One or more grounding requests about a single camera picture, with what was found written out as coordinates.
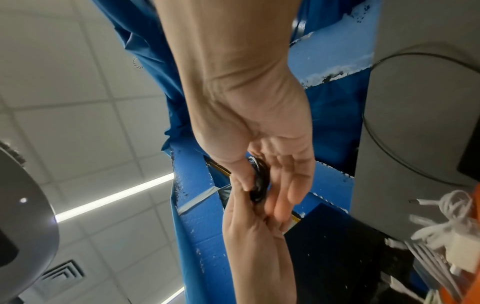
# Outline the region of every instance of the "ceiling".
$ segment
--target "ceiling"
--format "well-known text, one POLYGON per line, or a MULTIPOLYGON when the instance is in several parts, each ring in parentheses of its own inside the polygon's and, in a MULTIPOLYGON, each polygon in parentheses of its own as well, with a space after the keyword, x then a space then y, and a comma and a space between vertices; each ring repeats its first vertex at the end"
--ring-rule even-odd
MULTIPOLYGON (((172 172, 165 97, 91 0, 1 0, 0 28, 0 139, 56 213, 172 172)), ((182 287, 171 186, 61 222, 52 266, 85 277, 38 303, 159 304, 182 287)))

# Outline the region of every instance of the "black cable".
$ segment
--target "black cable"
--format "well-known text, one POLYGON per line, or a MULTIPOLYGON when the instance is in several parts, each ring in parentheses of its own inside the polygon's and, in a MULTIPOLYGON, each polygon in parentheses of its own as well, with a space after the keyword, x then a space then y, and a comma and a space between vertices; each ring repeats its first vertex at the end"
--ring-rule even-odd
MULTIPOLYGON (((457 60, 457 59, 452 58, 452 57, 439 55, 439 54, 434 54, 434 53, 425 53, 425 52, 406 52, 406 53, 393 54, 393 55, 390 55, 390 56, 387 56, 385 58, 382 58, 382 59, 378 60, 376 63, 374 63, 372 65, 370 70, 373 71, 376 67, 378 67, 380 64, 384 63, 388 59, 392 59, 392 58, 395 58, 395 57, 401 57, 401 56, 426 56, 426 57, 439 58, 439 59, 443 59, 443 60, 446 60, 446 61, 453 62, 453 63, 458 64, 458 65, 460 65, 464 68, 467 68, 471 71, 474 71, 474 72, 480 74, 480 68, 477 67, 477 66, 468 64, 466 62, 457 60)), ((402 161, 400 158, 392 155, 389 151, 387 151, 388 147, 384 148, 384 147, 386 147, 386 145, 381 143, 380 139, 373 134, 371 128, 369 127, 369 124, 368 124, 367 120, 365 119, 365 115, 364 115, 363 112, 361 114, 361 117, 363 119, 363 125, 365 126, 365 130, 368 133, 368 135, 370 136, 370 138, 373 140, 373 142, 380 148, 380 150, 383 151, 383 153, 385 153, 389 158, 394 160, 399 165, 403 166, 404 168, 406 168, 406 169, 408 169, 408 170, 410 170, 410 171, 412 171, 412 172, 414 172, 414 173, 416 173, 420 176, 423 176, 427 179, 430 179, 430 180, 433 180, 433 181, 436 181, 436 182, 439 182, 439 183, 442 183, 442 184, 445 184, 445 185, 454 186, 454 187, 470 187, 470 185, 452 183, 452 182, 448 182, 448 181, 444 181, 442 179, 436 178, 432 175, 429 175, 427 173, 424 173, 424 172, 416 169, 415 167, 409 165, 405 161, 402 161)))

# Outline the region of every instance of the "white plug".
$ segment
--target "white plug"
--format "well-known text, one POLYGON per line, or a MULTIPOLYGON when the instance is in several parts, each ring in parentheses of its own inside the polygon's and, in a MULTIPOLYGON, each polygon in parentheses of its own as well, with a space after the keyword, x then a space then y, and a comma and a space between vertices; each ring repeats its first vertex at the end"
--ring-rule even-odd
POLYGON ((457 268, 476 273, 480 264, 480 228, 472 225, 456 225, 451 239, 445 245, 445 258, 457 268))

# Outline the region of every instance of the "linear ceiling light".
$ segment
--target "linear ceiling light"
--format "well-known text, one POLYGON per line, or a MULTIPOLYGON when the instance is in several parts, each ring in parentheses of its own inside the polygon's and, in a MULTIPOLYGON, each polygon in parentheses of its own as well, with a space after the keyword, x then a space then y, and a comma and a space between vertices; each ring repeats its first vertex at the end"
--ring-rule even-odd
POLYGON ((160 303, 160 304, 168 304, 168 303, 170 303, 174 298, 176 298, 176 297, 177 297, 180 293, 182 293, 184 290, 185 290, 185 287, 180 288, 180 289, 177 290, 174 294, 172 294, 171 296, 169 296, 168 299, 166 299, 165 301, 163 301, 163 302, 160 303))
POLYGON ((158 186, 158 185, 163 184, 165 182, 168 182, 170 180, 173 180, 173 178, 174 178, 173 173, 167 174, 165 176, 153 179, 151 181, 148 181, 146 183, 137 185, 137 186, 132 187, 130 189, 120 191, 118 193, 106 196, 104 198, 98 199, 98 200, 93 201, 91 203, 88 203, 88 204, 82 205, 80 207, 74 208, 72 210, 68 210, 68 211, 59 213, 59 214, 55 215, 55 219, 56 219, 57 223, 63 222, 63 221, 68 220, 72 217, 78 216, 80 214, 84 214, 86 212, 95 210, 97 208, 100 208, 100 207, 108 205, 108 204, 111 204, 111 203, 116 202, 116 201, 118 201, 122 198, 126 198, 127 196, 134 195, 136 193, 148 190, 152 187, 155 187, 155 186, 158 186))

